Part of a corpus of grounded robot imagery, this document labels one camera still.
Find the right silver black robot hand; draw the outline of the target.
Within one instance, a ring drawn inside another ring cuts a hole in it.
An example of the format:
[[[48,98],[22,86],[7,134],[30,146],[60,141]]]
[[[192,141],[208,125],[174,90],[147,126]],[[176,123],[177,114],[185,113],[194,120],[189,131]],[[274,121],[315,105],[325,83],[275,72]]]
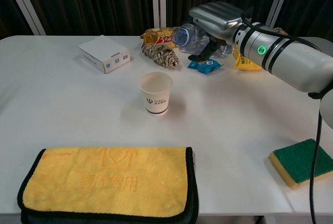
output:
[[[191,8],[189,15],[193,23],[206,32],[209,42],[200,54],[190,55],[188,59],[203,62],[222,47],[233,46],[236,32],[243,24],[242,13],[242,9],[223,1]]]

